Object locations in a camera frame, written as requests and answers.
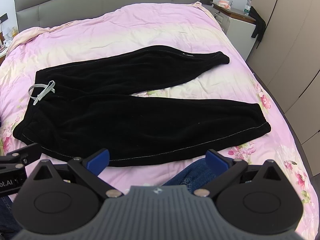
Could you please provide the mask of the left bedside table clutter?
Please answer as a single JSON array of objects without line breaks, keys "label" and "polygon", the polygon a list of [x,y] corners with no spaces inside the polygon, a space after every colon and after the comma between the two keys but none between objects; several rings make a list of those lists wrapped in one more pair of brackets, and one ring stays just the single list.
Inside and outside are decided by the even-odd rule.
[{"label": "left bedside table clutter", "polygon": [[1,23],[1,58],[5,57],[14,37],[18,34],[16,27],[2,27]]}]

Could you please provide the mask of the black garment on cabinet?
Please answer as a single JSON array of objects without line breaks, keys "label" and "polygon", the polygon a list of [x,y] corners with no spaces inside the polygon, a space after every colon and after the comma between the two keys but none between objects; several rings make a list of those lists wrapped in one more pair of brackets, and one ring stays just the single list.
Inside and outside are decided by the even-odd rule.
[{"label": "black garment on cabinet", "polygon": [[261,42],[266,30],[266,22],[253,6],[250,8],[249,16],[255,20],[255,29],[251,35],[251,38],[256,38],[258,42]]}]

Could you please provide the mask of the clear plastic water bottle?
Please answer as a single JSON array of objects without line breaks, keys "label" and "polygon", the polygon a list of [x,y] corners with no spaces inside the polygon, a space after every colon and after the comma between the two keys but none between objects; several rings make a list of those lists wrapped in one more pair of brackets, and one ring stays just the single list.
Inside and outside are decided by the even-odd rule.
[{"label": "clear plastic water bottle", "polygon": [[244,14],[245,15],[249,15],[249,12],[250,12],[250,9],[251,9],[251,1],[252,0],[247,0],[247,3],[246,3],[245,8],[244,8]]}]

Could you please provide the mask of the tissue pack on cabinet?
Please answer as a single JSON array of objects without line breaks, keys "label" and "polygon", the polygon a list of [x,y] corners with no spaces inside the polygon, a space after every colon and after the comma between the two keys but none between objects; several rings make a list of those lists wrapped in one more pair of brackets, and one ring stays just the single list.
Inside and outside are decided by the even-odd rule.
[{"label": "tissue pack on cabinet", "polygon": [[232,0],[219,0],[217,5],[225,8],[227,10],[230,10],[232,7],[233,1]]}]

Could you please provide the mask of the white bedside cabinet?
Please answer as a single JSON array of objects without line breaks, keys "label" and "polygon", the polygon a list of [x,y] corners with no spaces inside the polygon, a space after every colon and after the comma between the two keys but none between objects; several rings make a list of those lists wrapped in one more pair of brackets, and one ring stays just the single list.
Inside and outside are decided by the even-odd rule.
[{"label": "white bedside cabinet", "polygon": [[232,45],[246,61],[256,43],[257,37],[252,37],[256,22],[238,9],[225,9],[213,3],[213,15]]}]

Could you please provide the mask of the black velvet pants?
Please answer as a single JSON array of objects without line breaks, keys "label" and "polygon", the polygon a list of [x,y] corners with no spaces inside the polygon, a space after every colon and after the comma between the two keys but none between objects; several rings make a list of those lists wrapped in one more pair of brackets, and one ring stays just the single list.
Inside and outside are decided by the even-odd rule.
[{"label": "black velvet pants", "polygon": [[39,70],[13,136],[63,161],[105,148],[113,167],[159,165],[242,145],[271,131],[256,103],[139,96],[228,63],[220,51],[150,46]]}]

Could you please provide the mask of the blue jeans leg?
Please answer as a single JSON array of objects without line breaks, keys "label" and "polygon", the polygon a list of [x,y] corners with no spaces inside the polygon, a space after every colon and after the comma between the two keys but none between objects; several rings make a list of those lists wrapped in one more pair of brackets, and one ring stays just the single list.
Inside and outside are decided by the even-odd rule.
[{"label": "blue jeans leg", "polygon": [[190,193],[202,188],[204,185],[216,178],[216,174],[208,167],[204,158],[199,159],[169,181],[163,186],[185,185]]}]

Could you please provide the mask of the black wall switch panel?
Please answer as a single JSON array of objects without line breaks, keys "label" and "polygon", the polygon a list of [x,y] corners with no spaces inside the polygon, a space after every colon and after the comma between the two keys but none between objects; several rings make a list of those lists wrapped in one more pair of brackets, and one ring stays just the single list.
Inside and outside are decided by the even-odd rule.
[{"label": "black wall switch panel", "polygon": [[8,15],[7,14],[4,14],[0,17],[0,22],[3,23],[5,22],[6,20],[8,19]]}]

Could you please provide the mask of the beige wardrobe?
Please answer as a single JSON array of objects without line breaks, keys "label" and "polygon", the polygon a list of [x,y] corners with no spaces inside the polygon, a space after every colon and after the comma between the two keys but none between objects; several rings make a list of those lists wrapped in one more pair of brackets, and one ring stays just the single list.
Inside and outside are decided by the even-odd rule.
[{"label": "beige wardrobe", "polygon": [[252,0],[267,27],[247,62],[272,93],[319,174],[319,0]]}]

